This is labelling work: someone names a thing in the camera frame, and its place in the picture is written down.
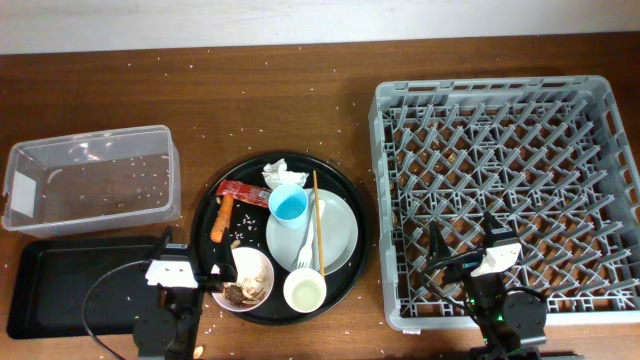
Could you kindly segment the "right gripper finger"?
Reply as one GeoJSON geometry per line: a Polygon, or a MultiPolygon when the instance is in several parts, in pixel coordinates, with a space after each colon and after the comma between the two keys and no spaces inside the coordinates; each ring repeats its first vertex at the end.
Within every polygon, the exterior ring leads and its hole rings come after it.
{"type": "Polygon", "coordinates": [[[489,211],[483,213],[484,245],[511,245],[515,243],[515,231],[500,223],[489,211]]]}
{"type": "Polygon", "coordinates": [[[429,224],[428,267],[440,268],[441,262],[451,257],[451,252],[435,221],[429,224]]]}

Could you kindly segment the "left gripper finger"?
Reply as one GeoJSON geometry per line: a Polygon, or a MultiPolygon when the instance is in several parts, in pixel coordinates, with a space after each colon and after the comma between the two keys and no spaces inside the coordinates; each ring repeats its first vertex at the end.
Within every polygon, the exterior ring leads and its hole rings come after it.
{"type": "Polygon", "coordinates": [[[237,281],[237,267],[231,249],[231,235],[229,228],[225,228],[221,241],[222,254],[220,258],[220,278],[224,283],[235,283],[237,281]]]}
{"type": "Polygon", "coordinates": [[[173,240],[173,230],[171,226],[167,226],[163,231],[159,244],[154,248],[151,259],[159,260],[165,253],[166,246],[171,244],[173,240]]]}

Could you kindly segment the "pink bowl with food scraps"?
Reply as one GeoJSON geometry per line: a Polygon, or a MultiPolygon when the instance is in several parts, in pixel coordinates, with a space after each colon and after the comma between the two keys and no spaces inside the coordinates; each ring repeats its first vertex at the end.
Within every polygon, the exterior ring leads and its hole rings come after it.
{"type": "Polygon", "coordinates": [[[250,247],[232,250],[237,268],[237,280],[223,284],[223,291],[211,297],[231,312],[248,312],[264,303],[274,287],[274,269],[268,257],[250,247]]]}

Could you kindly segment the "orange carrot piece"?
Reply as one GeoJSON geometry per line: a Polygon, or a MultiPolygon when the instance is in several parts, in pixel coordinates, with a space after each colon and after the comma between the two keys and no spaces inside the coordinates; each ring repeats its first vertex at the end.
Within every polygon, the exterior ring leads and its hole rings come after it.
{"type": "Polygon", "coordinates": [[[214,243],[221,243],[225,230],[229,227],[234,198],[231,195],[224,195],[220,208],[213,224],[210,239],[214,243]]]}

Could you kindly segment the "white plastic fork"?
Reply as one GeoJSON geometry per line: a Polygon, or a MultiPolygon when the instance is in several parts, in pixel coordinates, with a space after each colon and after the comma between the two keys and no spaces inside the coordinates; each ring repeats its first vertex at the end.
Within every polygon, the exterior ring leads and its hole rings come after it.
{"type": "Polygon", "coordinates": [[[319,200],[313,207],[311,220],[307,229],[306,238],[298,253],[295,269],[308,268],[313,257],[313,241],[317,234],[317,216],[322,216],[325,208],[325,202],[319,200]]]}

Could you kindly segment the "cream paper cup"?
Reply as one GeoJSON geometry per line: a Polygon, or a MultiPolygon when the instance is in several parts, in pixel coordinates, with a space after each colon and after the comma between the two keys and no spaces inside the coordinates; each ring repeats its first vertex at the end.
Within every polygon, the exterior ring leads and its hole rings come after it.
{"type": "Polygon", "coordinates": [[[283,295],[291,309],[299,313],[311,313],[318,310],[327,294],[323,276],[310,268],[300,268],[291,272],[285,279],[283,295]]]}

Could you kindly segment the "red snack wrapper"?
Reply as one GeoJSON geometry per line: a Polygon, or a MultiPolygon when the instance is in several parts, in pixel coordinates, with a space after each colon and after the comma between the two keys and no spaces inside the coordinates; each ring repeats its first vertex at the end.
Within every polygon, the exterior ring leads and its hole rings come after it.
{"type": "Polygon", "coordinates": [[[218,196],[231,196],[234,200],[267,208],[271,191],[240,181],[223,180],[218,186],[216,194],[218,196]]]}

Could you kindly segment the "light blue plastic cup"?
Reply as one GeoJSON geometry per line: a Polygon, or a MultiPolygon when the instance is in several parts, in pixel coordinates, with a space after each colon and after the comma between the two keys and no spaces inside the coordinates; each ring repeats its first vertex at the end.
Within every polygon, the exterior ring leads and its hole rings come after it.
{"type": "Polygon", "coordinates": [[[268,206],[271,214],[286,228],[297,229],[306,222],[308,196],[299,185],[278,186],[271,192],[268,206]]]}

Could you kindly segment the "wooden chopstick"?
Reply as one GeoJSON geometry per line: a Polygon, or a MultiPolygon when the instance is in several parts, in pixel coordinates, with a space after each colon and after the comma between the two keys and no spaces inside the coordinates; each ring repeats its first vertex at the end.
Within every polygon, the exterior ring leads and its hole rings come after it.
{"type": "Polygon", "coordinates": [[[318,186],[318,177],[316,170],[313,171],[313,189],[314,189],[314,200],[315,200],[315,210],[316,210],[316,233],[317,233],[317,249],[318,249],[318,261],[319,261],[319,273],[322,278],[325,278],[325,269],[324,269],[324,254],[323,254],[323,242],[322,242],[322,224],[321,224],[321,213],[324,209],[321,204],[321,199],[319,196],[319,186],[318,186]]]}

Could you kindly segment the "grey round plate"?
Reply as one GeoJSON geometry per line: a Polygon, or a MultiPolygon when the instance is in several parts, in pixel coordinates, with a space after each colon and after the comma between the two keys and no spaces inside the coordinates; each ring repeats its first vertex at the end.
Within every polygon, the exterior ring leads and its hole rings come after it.
{"type": "MultiPolygon", "coordinates": [[[[325,274],[340,269],[353,254],[358,243],[359,230],[356,216],[347,202],[340,196],[319,190],[325,203],[321,216],[323,259],[325,274]]],[[[266,242],[275,261],[286,271],[296,269],[298,253],[306,238],[310,216],[297,229],[286,228],[271,215],[266,226],[266,242]]]]}

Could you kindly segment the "white tissue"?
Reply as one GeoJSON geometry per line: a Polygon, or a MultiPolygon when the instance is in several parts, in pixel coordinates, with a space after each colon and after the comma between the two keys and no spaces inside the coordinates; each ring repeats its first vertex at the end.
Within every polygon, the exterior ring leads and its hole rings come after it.
{"type": "Polygon", "coordinates": [[[284,158],[263,167],[262,176],[268,188],[275,190],[281,185],[298,185],[303,187],[309,176],[306,172],[295,172],[288,169],[284,158]]]}

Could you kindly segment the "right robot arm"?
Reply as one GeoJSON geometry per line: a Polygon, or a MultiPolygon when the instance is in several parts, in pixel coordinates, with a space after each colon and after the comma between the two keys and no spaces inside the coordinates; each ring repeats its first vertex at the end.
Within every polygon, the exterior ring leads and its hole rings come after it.
{"type": "Polygon", "coordinates": [[[484,345],[469,351],[471,359],[540,359],[546,343],[547,298],[527,287],[508,288],[504,274],[518,262],[522,244],[515,230],[491,213],[483,214],[480,247],[454,255],[438,226],[429,224],[427,264],[421,285],[437,298],[461,309],[479,327],[484,345]],[[459,283],[466,299],[458,304],[430,285],[430,276],[444,272],[442,282],[459,283]]]}

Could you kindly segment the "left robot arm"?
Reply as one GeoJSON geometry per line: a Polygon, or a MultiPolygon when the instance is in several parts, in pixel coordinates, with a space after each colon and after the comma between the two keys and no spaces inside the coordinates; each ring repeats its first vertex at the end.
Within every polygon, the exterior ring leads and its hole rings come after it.
{"type": "Polygon", "coordinates": [[[231,249],[231,235],[224,229],[213,249],[195,251],[188,244],[173,241],[166,228],[161,243],[149,258],[121,265],[102,275],[87,291],[82,307],[82,326],[91,339],[116,359],[122,356],[91,330],[88,303],[94,290],[109,276],[131,267],[145,275],[148,286],[156,290],[153,305],[143,309],[135,320],[133,341],[140,359],[191,359],[206,293],[221,293],[226,283],[238,278],[231,249]]]}

